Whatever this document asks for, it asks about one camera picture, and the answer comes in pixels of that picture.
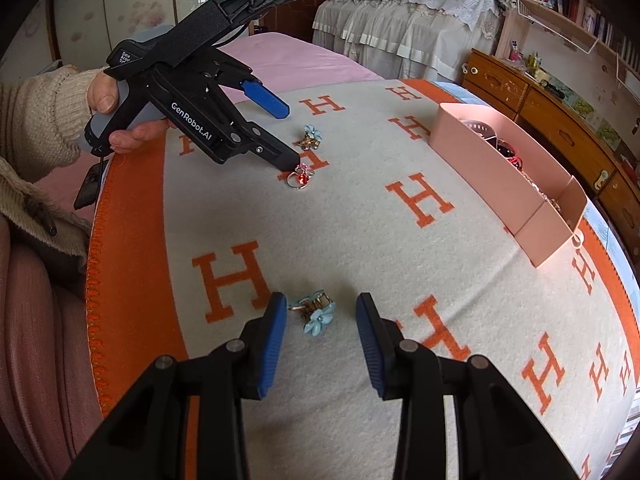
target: pink bedsheet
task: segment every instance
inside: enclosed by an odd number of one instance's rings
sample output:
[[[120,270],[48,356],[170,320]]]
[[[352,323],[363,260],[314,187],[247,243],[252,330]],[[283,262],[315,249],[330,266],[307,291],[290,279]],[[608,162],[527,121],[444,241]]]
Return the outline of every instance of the pink bedsheet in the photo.
[[[252,67],[256,77],[274,92],[382,79],[347,57],[277,32],[239,38],[222,50]],[[225,91],[235,103],[246,100],[241,91]],[[62,207],[72,210],[82,180],[89,167],[96,162],[94,156],[82,152],[75,164],[68,168],[57,168],[39,185]],[[94,208],[86,207],[78,213],[92,220]]]

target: pink storage tray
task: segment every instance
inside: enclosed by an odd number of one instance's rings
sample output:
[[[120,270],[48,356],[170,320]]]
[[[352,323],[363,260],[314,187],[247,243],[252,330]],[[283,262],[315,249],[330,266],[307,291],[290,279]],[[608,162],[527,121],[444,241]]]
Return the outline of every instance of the pink storage tray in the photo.
[[[462,120],[482,121],[512,144],[523,170],[561,215],[495,148]],[[429,145],[456,170],[498,215],[535,267],[569,241],[587,205],[584,190],[527,132],[484,105],[443,103]]]

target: blue flower hair clip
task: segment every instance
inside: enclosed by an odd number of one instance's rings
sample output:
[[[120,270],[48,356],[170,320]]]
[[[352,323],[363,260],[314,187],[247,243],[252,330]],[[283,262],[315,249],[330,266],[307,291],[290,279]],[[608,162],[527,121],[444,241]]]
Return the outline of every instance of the blue flower hair clip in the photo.
[[[324,290],[318,290],[311,296],[289,305],[289,310],[299,310],[305,321],[304,332],[312,336],[319,335],[324,327],[334,319],[335,301]]]
[[[299,146],[304,152],[317,150],[320,147],[321,141],[322,135],[320,131],[316,130],[316,127],[312,124],[307,124],[305,126],[305,138],[300,141]]]

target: hand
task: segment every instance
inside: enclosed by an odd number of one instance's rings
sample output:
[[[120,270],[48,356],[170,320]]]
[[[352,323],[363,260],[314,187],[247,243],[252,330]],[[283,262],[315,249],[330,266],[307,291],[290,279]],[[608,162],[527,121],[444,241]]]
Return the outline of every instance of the hand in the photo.
[[[118,105],[118,85],[116,80],[104,72],[91,81],[86,92],[89,108],[95,112],[108,114]],[[132,130],[116,130],[109,136],[111,149],[116,153],[129,153],[142,146],[144,142],[162,137],[169,128],[175,126],[168,119],[147,121],[134,126]]]

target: screw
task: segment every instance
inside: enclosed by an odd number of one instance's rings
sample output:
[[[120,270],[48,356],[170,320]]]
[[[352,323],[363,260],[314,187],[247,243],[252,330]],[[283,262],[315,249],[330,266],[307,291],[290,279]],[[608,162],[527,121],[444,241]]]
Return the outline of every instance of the screw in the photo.
[[[400,342],[400,349],[405,352],[413,353],[418,349],[418,343],[411,339],[403,339]]]
[[[158,368],[158,370],[166,370],[173,364],[174,358],[172,358],[170,355],[161,355],[158,359],[156,359],[156,368]]]
[[[229,350],[230,352],[241,352],[242,350],[244,350],[244,347],[246,345],[244,344],[244,341],[242,341],[242,339],[232,339],[231,341],[229,341],[226,344],[226,349]]]
[[[489,359],[482,355],[474,355],[470,361],[473,368],[478,368],[478,370],[484,370],[489,367]]]

